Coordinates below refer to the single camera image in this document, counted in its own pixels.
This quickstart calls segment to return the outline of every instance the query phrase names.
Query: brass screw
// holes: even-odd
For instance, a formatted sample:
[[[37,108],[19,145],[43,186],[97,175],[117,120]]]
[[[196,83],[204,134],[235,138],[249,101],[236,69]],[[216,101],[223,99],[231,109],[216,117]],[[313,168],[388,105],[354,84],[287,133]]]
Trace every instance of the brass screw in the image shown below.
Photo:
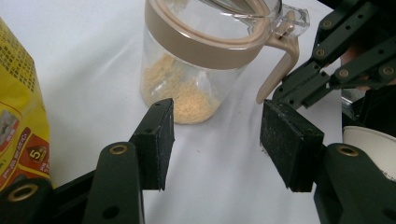
[[[382,69],[382,72],[385,74],[385,75],[387,75],[387,76],[391,76],[391,75],[393,75],[393,73],[395,72],[395,70],[392,68],[392,67],[384,67],[383,69]]]
[[[128,147],[125,145],[116,145],[109,149],[108,151],[113,155],[120,155],[128,150]]]
[[[326,27],[326,28],[329,28],[329,27],[332,26],[332,22],[331,21],[324,21],[323,22],[323,26]]]
[[[341,69],[338,72],[338,76],[340,76],[340,77],[348,77],[349,76],[349,72],[346,69]]]
[[[319,57],[321,57],[321,56],[323,56],[324,55],[324,49],[318,49],[317,50],[317,55],[319,56]]]

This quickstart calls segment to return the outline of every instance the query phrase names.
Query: white surface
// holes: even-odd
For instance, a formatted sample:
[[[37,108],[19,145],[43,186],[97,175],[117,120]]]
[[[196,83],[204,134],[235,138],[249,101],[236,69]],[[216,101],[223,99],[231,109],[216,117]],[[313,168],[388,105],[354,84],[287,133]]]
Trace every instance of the white surface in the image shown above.
[[[311,16],[301,64],[330,10],[314,0],[284,3]],[[147,111],[138,89],[143,12],[143,0],[0,1],[0,16],[35,59],[58,186],[93,170],[101,149],[128,140]],[[176,125],[166,191],[144,193],[148,224],[318,223],[313,194],[286,189],[259,143],[256,92],[282,54],[265,48],[212,119]],[[339,92],[300,111],[326,145],[342,141]]]
[[[375,130],[346,126],[343,142],[363,150],[389,180],[396,182],[396,138]]]

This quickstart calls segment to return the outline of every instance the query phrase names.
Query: screw hole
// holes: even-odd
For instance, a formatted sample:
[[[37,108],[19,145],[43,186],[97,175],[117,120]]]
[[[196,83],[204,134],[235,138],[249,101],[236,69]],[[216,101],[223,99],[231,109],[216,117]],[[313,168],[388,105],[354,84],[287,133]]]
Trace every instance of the screw hole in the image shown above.
[[[125,145],[117,145],[112,147],[109,152],[113,155],[120,155],[128,150],[128,147]]]
[[[35,184],[26,184],[17,189],[14,189],[9,195],[8,200],[10,202],[23,201],[32,196],[38,190],[38,186]]]
[[[359,152],[350,147],[339,147],[338,151],[346,156],[351,156],[351,157],[359,156]]]
[[[104,219],[112,219],[116,217],[120,212],[120,209],[117,206],[110,206],[105,211],[103,211],[103,218]]]

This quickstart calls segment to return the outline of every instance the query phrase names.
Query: yellow package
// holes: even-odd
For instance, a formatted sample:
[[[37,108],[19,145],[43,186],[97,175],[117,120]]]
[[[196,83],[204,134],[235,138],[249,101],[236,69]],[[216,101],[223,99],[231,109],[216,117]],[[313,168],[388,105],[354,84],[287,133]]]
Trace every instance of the yellow package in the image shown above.
[[[0,190],[50,178],[49,135],[34,61],[0,18]]]

